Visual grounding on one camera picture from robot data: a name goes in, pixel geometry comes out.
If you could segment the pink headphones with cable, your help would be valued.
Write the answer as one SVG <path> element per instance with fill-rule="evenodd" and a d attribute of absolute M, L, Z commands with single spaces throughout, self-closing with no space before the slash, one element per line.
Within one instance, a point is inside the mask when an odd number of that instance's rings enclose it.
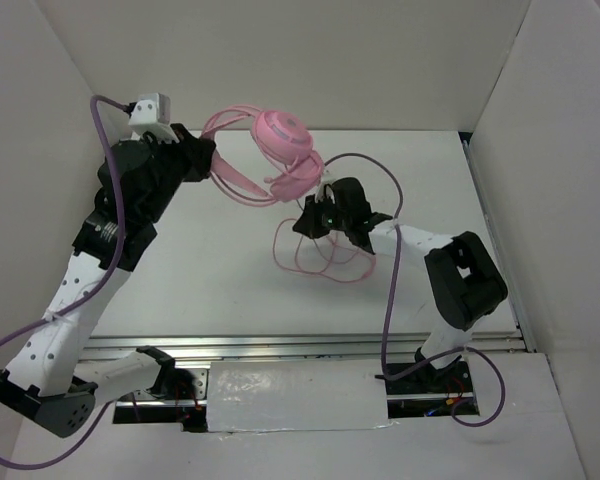
<path fill-rule="evenodd" d="M 314 149 L 307 127 L 288 112 L 232 105 L 206 121 L 201 137 L 213 140 L 217 132 L 246 119 L 252 121 L 249 132 L 253 142 L 277 173 L 264 179 L 268 188 L 263 189 L 214 152 L 210 178 L 225 196 L 242 205 L 265 208 L 298 202 L 320 184 L 325 163 Z"/>

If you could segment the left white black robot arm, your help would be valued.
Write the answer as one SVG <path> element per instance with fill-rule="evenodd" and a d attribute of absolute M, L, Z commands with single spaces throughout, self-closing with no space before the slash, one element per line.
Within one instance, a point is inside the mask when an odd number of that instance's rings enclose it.
<path fill-rule="evenodd" d="M 171 140 L 146 131 L 108 148 L 97 171 L 94 209 L 73 241 L 62 282 L 26 344 L 0 370 L 0 403 L 59 438 L 77 432 L 100 404 L 137 390 L 162 399 L 185 376 L 152 346 L 92 366 L 79 361 L 108 304 L 156 238 L 155 225 L 178 188 L 210 175 L 215 142 L 182 124 L 171 130 Z"/>

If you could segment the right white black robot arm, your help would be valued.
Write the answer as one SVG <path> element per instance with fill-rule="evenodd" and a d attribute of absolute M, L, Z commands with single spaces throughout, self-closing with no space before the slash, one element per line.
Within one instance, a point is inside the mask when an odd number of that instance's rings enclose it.
<path fill-rule="evenodd" d="M 508 297 L 504 279 L 477 234 L 436 234 L 401 224 L 395 217 L 374 211 L 362 184 L 353 177 L 328 183 L 307 196 L 293 230 L 310 239 L 342 232 L 353 246 L 368 254 L 393 257 L 381 339 L 380 378 L 387 382 L 415 376 L 424 390 L 441 389 L 475 326 Z M 388 340 L 403 261 L 426 272 L 437 316 L 428 338 L 416 351 L 415 364 L 393 373 L 387 359 Z"/>

